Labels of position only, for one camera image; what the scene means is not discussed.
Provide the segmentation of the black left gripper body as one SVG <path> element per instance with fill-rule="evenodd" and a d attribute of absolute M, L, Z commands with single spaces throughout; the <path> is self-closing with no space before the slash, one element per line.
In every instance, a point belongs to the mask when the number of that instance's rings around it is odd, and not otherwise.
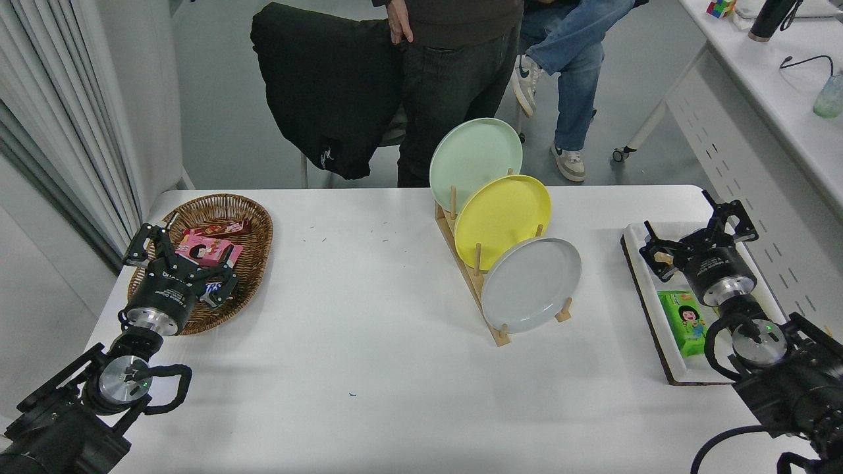
<path fill-rule="evenodd" d="M 187 259 L 177 259 L 175 268 L 165 259 L 153 260 L 145 277 L 130 297 L 126 320 L 130 325 L 184 325 L 198 302 L 199 283 L 188 283 L 188 277 L 199 271 Z"/>

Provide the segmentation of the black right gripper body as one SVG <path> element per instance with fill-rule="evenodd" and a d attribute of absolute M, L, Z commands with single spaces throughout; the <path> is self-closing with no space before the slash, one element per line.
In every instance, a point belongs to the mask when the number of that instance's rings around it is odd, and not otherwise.
<path fill-rule="evenodd" d="M 699 252 L 680 268 L 695 295 L 751 293 L 751 270 L 734 247 Z"/>

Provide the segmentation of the standing person's hand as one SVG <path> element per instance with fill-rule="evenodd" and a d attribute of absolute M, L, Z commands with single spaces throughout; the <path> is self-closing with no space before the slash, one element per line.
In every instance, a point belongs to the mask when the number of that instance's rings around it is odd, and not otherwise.
<path fill-rule="evenodd" d="M 392 0 L 386 3 L 389 35 L 391 42 L 395 45 L 406 41 L 410 44 L 414 42 L 414 34 L 410 27 L 409 12 L 404 0 Z"/>

